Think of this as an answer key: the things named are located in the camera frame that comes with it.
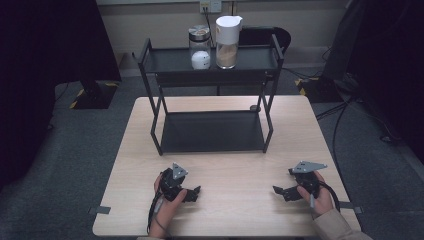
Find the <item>metal bracket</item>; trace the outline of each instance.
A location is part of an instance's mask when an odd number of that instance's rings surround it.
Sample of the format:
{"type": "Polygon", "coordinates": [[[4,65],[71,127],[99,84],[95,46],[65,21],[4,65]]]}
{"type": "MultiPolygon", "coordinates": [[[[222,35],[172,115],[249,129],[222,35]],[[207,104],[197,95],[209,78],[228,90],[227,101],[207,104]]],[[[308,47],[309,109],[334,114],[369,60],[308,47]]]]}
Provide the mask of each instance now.
{"type": "Polygon", "coordinates": [[[327,167],[326,164],[300,161],[300,163],[297,164],[296,167],[292,168],[292,172],[293,173],[308,173],[308,172],[313,172],[313,171],[323,169],[326,167],[327,167]]]}
{"type": "Polygon", "coordinates": [[[287,189],[283,189],[277,186],[272,187],[274,188],[274,192],[276,194],[282,195],[286,202],[302,199],[302,196],[300,196],[299,192],[297,191],[297,187],[291,187],[287,189]]]}
{"type": "Polygon", "coordinates": [[[174,180],[182,178],[187,174],[188,172],[184,168],[180,167],[176,163],[172,164],[172,177],[174,180]]]}

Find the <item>white ball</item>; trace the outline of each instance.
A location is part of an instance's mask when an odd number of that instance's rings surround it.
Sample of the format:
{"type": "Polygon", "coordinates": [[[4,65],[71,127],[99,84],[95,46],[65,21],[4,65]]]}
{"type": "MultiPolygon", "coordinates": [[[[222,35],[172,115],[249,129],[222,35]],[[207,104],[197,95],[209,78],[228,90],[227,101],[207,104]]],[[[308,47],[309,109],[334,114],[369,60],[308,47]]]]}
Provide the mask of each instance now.
{"type": "Polygon", "coordinates": [[[211,66],[211,57],[206,51],[197,51],[191,56],[191,65],[194,69],[208,69],[211,66]]]}

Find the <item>black chair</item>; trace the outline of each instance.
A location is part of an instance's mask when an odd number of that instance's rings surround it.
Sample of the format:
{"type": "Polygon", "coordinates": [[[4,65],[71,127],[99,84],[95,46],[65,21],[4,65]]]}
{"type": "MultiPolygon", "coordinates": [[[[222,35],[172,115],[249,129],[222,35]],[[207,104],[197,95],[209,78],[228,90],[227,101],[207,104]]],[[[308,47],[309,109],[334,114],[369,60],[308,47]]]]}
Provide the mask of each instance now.
{"type": "MultiPolygon", "coordinates": [[[[291,42],[291,35],[285,29],[280,27],[270,27],[270,26],[243,26],[239,35],[239,46],[259,46],[259,45],[269,45],[271,43],[271,36],[275,34],[277,37],[278,45],[281,47],[281,52],[285,54],[287,48],[291,42]]],[[[221,95],[221,86],[217,87],[217,95],[221,95]]]]}

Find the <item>pitcher lid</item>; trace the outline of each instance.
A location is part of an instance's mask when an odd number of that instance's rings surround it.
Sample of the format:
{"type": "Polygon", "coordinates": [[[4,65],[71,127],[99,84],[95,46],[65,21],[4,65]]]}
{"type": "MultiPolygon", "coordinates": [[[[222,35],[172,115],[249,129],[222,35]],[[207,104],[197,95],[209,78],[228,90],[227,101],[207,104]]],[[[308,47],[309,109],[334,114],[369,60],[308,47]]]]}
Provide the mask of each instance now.
{"type": "Polygon", "coordinates": [[[216,24],[221,27],[235,27],[243,20],[240,16],[222,16],[216,19],[216,24]]]}

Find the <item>wall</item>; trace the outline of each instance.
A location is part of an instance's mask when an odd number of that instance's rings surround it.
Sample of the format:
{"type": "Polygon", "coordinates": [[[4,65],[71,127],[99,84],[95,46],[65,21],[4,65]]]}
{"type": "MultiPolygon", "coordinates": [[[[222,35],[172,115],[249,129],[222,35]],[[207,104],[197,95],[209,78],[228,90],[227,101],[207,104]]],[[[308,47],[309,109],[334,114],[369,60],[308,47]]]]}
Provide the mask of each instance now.
{"type": "MultiPolygon", "coordinates": [[[[236,15],[244,18],[245,25],[285,28],[292,35],[290,48],[326,48],[333,42],[347,2],[242,1],[236,4],[236,15]]],[[[222,13],[209,15],[212,29],[219,16],[230,15],[230,5],[223,2],[222,13]]],[[[99,9],[115,52],[137,51],[146,38],[153,47],[186,47],[188,28],[207,23],[198,2],[99,5],[99,9]]]]}

